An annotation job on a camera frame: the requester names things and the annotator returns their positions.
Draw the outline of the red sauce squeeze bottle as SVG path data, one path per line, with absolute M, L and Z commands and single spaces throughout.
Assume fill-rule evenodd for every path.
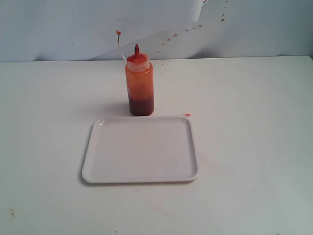
M 135 117 L 149 116 L 154 111 L 153 65 L 147 54 L 140 52 L 138 44 L 134 53 L 125 57 L 120 47 L 121 32 L 116 30 L 119 53 L 126 61 L 125 77 L 130 113 Z

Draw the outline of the white rectangular tray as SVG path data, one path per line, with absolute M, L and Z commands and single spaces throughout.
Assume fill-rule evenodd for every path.
M 190 182 L 198 175 L 184 116 L 108 117 L 92 126 L 82 165 L 88 184 Z

